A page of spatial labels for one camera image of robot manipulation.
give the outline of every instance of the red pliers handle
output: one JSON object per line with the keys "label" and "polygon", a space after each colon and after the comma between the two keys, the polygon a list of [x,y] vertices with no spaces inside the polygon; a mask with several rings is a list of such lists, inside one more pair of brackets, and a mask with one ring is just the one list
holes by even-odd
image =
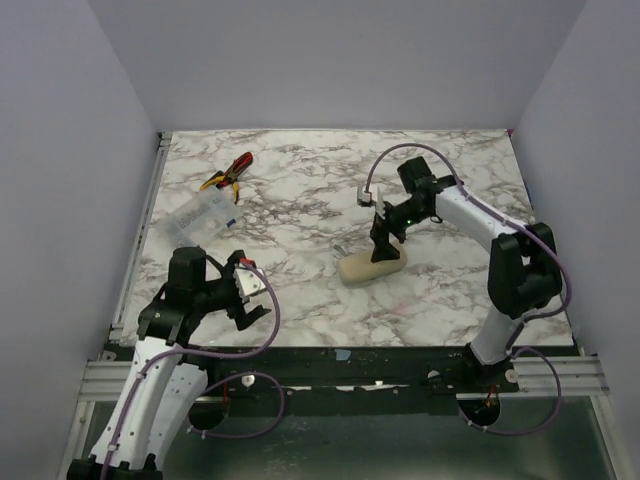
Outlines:
{"label": "red pliers handle", "polygon": [[253,163],[253,155],[246,152],[234,160],[226,172],[218,170],[209,180],[204,182],[200,190],[215,185],[217,188],[223,188],[233,185],[233,203],[238,203],[240,198],[240,187],[238,186],[238,177]]}

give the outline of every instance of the yellow sponge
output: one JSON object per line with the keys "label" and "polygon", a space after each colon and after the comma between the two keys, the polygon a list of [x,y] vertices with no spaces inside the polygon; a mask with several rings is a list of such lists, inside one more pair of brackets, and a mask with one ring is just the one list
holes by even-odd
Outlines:
{"label": "yellow sponge", "polygon": [[371,263],[373,248],[340,259],[338,261],[338,275],[340,275],[342,283],[346,286],[353,286],[402,270],[407,264],[407,252],[398,243],[394,243],[393,246],[400,252],[400,258],[397,260]]}

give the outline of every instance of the marble tabletop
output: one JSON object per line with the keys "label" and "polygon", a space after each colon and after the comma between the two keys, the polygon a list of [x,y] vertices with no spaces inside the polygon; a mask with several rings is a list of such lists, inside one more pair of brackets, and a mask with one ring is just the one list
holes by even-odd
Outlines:
{"label": "marble tabletop", "polygon": [[[438,346],[473,339],[489,308],[488,254],[447,222],[429,221],[408,230],[409,263],[399,273],[358,288],[344,287],[336,273],[340,253],[370,248],[373,211],[356,206],[356,186],[372,162],[401,142],[422,142],[447,155],[477,196],[503,212],[531,220],[531,209],[505,131],[252,130],[174,133],[161,186],[124,313],[121,343],[136,338],[137,316],[166,279],[171,249],[154,226],[189,199],[217,169],[250,151],[253,165],[241,178],[243,219],[202,245],[226,260],[235,249],[265,270],[282,306],[274,345]],[[373,183],[385,200],[406,194],[396,168],[424,155],[437,176],[438,160],[401,149],[378,167]],[[231,189],[222,191],[232,196]],[[270,305],[268,295],[252,299]],[[192,336],[198,345],[258,345],[273,314],[237,332],[224,313],[208,315]],[[531,322],[518,343],[571,344],[564,315]]]}

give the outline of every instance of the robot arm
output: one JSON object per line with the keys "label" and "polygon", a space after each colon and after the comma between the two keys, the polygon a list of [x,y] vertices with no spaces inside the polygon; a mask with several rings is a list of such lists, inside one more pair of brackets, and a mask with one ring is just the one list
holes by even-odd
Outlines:
{"label": "robot arm", "polygon": [[[182,362],[181,351],[191,334],[210,312],[226,310],[239,330],[268,313],[262,306],[245,312],[248,298],[266,287],[241,266],[244,257],[244,252],[237,250],[222,267],[199,247],[174,251],[167,283],[140,314],[131,369],[109,423],[91,449],[90,458],[73,461],[68,479],[162,479],[168,448],[208,385],[204,370]],[[207,259],[216,265],[221,278],[206,281]],[[147,362],[169,352],[175,354],[158,360],[144,374],[144,381],[137,381]],[[135,395],[130,400],[133,389]],[[114,445],[115,431],[120,434]],[[105,464],[107,477],[102,474]]]}
{"label": "robot arm", "polygon": [[560,269],[555,262],[509,225],[526,228],[555,252],[551,229],[543,223],[527,225],[509,218],[484,202],[484,208],[480,208],[458,188],[453,176],[436,178],[422,157],[405,162],[398,173],[411,195],[404,202],[392,205],[382,201],[379,194],[373,202],[362,190],[358,193],[361,205],[376,206],[371,262],[397,259],[399,252],[389,243],[389,234],[403,243],[407,228],[426,218],[447,220],[473,238],[490,254],[487,289],[493,305],[469,348],[480,367],[502,362],[520,334],[527,313],[546,306],[562,290]]}

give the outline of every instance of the purple cable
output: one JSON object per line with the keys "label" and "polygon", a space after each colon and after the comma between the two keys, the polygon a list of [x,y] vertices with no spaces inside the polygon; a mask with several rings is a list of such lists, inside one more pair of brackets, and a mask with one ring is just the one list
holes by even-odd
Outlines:
{"label": "purple cable", "polygon": [[[120,417],[116,422],[116,425],[113,429],[113,435],[111,436],[111,442],[110,442],[111,445],[117,445],[118,438],[120,437],[120,433],[122,432],[122,427],[124,426],[124,421],[127,417],[127,413],[131,408],[131,405],[133,404],[133,399],[135,398],[138,388],[140,387],[140,384],[142,383],[142,380],[146,376],[147,372],[159,360],[162,360],[163,358],[169,357],[171,355],[200,355],[202,357],[219,358],[219,359],[226,359],[226,360],[250,358],[262,353],[267,348],[269,348],[269,346],[273,343],[273,341],[276,338],[276,335],[278,334],[278,331],[280,330],[280,303],[278,302],[278,298],[276,297],[276,292],[273,290],[273,287],[269,283],[269,280],[267,280],[267,277],[261,274],[256,268],[253,267],[253,265],[251,265],[248,262],[243,262],[243,266],[248,268],[255,276],[257,276],[262,281],[262,283],[264,283],[264,286],[266,287],[267,292],[271,296],[271,301],[273,302],[273,312],[275,315],[275,321],[274,321],[273,331],[271,332],[271,335],[269,335],[269,338],[267,338],[266,342],[264,342],[261,346],[243,353],[220,353],[220,352],[209,352],[209,351],[190,349],[190,348],[177,348],[175,350],[159,353],[155,357],[152,357],[151,359],[149,359],[149,361],[142,367],[142,369],[140,369],[140,372],[139,372],[140,375],[138,378],[134,380],[133,384],[131,385],[131,390],[129,390],[129,393],[124,401],[124,404],[122,405],[122,411],[120,412]],[[220,382],[216,383],[214,386],[207,389],[206,391],[209,391],[212,388],[219,386],[219,384],[232,380],[236,378],[238,375],[242,376],[246,374],[256,375],[256,376],[264,377],[271,380],[276,385],[276,388],[280,392],[280,400],[281,400],[280,410],[278,411],[278,414],[272,424],[270,424],[267,428],[257,432],[257,435],[261,435],[273,429],[280,422],[280,420],[282,419],[282,414],[284,413],[284,391],[282,390],[282,386],[278,383],[278,381],[275,378],[273,378],[270,375],[267,375],[266,373],[259,373],[259,372],[237,374],[221,380]],[[251,438],[252,436],[256,436],[256,435],[245,434],[244,438]],[[109,466],[111,465],[112,458],[113,458],[113,451],[108,451],[107,454],[105,455],[102,469],[100,470],[100,480],[107,480]]]}
{"label": "purple cable", "polygon": [[562,408],[562,385],[560,384],[560,376],[558,375],[556,368],[553,366],[553,364],[551,363],[551,361],[549,361],[547,357],[545,357],[538,350],[535,350],[531,347],[519,348],[518,351],[513,354],[512,358],[515,360],[523,352],[531,352],[537,355],[538,357],[540,357],[542,361],[549,366],[549,368],[551,369],[551,373],[553,373],[553,378],[556,381],[556,388],[558,390],[558,395],[556,397],[556,404],[555,404],[555,407],[553,408],[553,412],[551,413],[551,415],[549,415],[549,417],[537,427],[529,428],[527,430],[507,431],[507,430],[496,430],[490,427],[483,427],[481,425],[478,425],[477,423],[473,423],[471,420],[469,420],[469,417],[467,417],[467,415],[462,411],[462,409],[459,409],[460,415],[462,416],[462,418],[465,419],[465,421],[467,422],[467,425],[469,425],[471,428],[475,428],[476,430],[479,430],[481,432],[491,433],[493,435],[500,435],[503,437],[522,437],[525,435],[530,435],[532,433],[537,433],[544,430],[549,425],[551,425],[555,421],[555,419],[558,417],[558,415],[560,414],[560,409]]}
{"label": "purple cable", "polygon": [[436,155],[447,166],[447,168],[451,172],[451,175],[453,176],[454,180],[456,181],[456,186],[458,187],[460,192],[464,195],[464,197],[468,201],[470,201],[472,204],[474,204],[480,210],[482,210],[486,214],[490,215],[491,217],[495,218],[499,222],[504,223],[505,225],[513,228],[514,230],[517,230],[518,232],[523,233],[524,235],[526,235],[532,242],[536,243],[536,245],[538,245],[542,249],[542,251],[544,251],[544,253],[549,255],[553,259],[553,261],[556,263],[556,265],[558,265],[558,268],[560,269],[560,272],[562,273],[562,276],[564,277],[564,283],[566,285],[565,296],[564,296],[564,298],[562,298],[562,296],[561,296],[562,304],[560,305],[560,307],[558,307],[557,309],[555,309],[555,310],[553,310],[551,312],[536,313],[536,314],[530,315],[528,317],[525,317],[523,319],[523,322],[527,323],[527,322],[529,322],[531,320],[535,320],[535,319],[538,319],[538,318],[549,318],[549,317],[552,317],[554,315],[557,315],[559,313],[564,312],[567,309],[567,307],[569,305],[569,302],[571,301],[573,290],[572,290],[571,279],[569,278],[569,274],[567,273],[566,268],[563,266],[562,262],[560,261],[558,256],[555,254],[555,252],[553,250],[551,250],[547,246],[546,243],[544,243],[542,240],[540,240],[538,237],[536,237],[529,230],[527,230],[526,228],[518,225],[515,222],[512,222],[508,218],[497,214],[492,209],[488,208],[486,205],[484,205],[482,202],[480,202],[477,198],[475,198],[471,194],[471,192],[467,191],[467,189],[464,188],[464,185],[462,184],[462,180],[460,180],[460,177],[458,176],[458,173],[456,172],[455,168],[453,167],[453,165],[451,164],[449,159],[447,159],[447,157],[445,157],[442,153],[440,153],[435,148],[430,147],[429,145],[424,145],[422,143],[414,143],[414,142],[400,143],[398,145],[394,145],[393,147],[387,148],[384,152],[382,152],[380,154],[380,156],[378,156],[376,161],[373,162],[373,165],[371,166],[371,170],[369,170],[369,175],[367,176],[367,183],[366,183],[365,188],[364,188],[365,192],[369,193],[369,187],[371,186],[371,179],[373,178],[373,172],[375,171],[375,169],[378,166],[378,164],[382,161],[382,159],[384,157],[386,157],[389,153],[393,152],[394,150],[398,150],[399,148],[405,148],[405,147],[422,148],[422,149],[427,150],[427,151],[433,153],[434,155]]}

